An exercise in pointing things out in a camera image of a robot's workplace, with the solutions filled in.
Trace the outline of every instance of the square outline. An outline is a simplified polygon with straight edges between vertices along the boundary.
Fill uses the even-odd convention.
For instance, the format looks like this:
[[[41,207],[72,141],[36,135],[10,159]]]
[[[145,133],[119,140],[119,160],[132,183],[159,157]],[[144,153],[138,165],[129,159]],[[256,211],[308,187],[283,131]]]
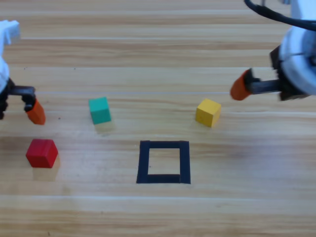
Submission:
[[[180,174],[148,174],[149,151],[180,149]],[[191,184],[190,147],[188,141],[140,141],[137,184]]]

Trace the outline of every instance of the wooden block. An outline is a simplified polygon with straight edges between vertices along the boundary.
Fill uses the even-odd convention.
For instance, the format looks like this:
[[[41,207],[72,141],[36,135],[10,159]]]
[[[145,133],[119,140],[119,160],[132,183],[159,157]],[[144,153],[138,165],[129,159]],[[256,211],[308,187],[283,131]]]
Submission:
[[[221,110],[221,104],[209,99],[204,99],[197,107],[196,121],[205,126],[212,127],[218,121]]]
[[[89,107],[94,124],[111,121],[110,108],[106,97],[89,100]]]
[[[33,139],[26,153],[33,168],[52,168],[58,155],[58,150],[53,140]]]

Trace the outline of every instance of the robotic arm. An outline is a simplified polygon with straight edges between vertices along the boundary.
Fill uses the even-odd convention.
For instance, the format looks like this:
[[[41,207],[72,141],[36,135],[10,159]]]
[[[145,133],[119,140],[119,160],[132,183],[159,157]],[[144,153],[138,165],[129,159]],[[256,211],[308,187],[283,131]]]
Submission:
[[[272,68],[277,79],[261,81],[252,69],[245,71],[231,88],[235,100],[244,100],[252,94],[280,92],[280,100],[292,100],[316,95],[316,1],[279,0],[291,5],[292,18],[285,17],[250,0],[245,4],[261,16],[292,27],[282,43],[270,53]]]
[[[0,120],[4,117],[4,111],[8,104],[9,95],[22,96],[25,103],[24,111],[34,124],[45,124],[43,107],[37,101],[35,89],[31,86],[18,86],[10,78],[9,66],[2,55],[6,45],[13,44],[20,38],[20,28],[17,21],[0,21]]]

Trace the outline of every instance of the wooden table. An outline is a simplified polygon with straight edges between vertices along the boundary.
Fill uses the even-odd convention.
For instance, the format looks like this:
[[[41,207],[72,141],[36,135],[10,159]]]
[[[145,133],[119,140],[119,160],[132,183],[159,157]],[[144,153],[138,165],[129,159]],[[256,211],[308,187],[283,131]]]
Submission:
[[[288,14],[277,1],[269,6]],[[5,49],[16,84],[47,116],[31,124],[11,96],[0,121],[1,237],[314,237],[316,99],[238,102],[229,90],[288,25],[242,0],[1,0],[22,40]],[[88,100],[113,121],[94,126]],[[222,104],[214,128],[199,103]],[[53,139],[52,169],[33,169],[32,139]],[[190,142],[191,184],[136,184],[141,140]],[[179,173],[179,153],[152,150],[149,173]]]

